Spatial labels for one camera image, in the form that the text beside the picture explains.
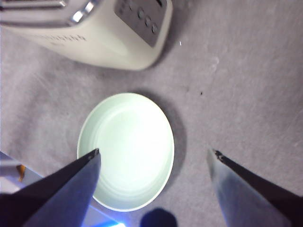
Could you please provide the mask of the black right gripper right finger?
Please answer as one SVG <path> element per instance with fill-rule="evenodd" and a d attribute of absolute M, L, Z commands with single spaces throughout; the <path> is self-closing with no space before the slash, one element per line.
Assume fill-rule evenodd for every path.
<path fill-rule="evenodd" d="M 216 149 L 207 164 L 229 227 L 301 227 L 303 198 L 234 162 Z"/>

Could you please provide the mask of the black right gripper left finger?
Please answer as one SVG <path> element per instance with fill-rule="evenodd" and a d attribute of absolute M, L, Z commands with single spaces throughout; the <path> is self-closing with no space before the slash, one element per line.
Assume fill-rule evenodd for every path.
<path fill-rule="evenodd" d="M 2 227 L 80 227 L 101 168 L 94 149 L 19 191 L 0 196 Z"/>

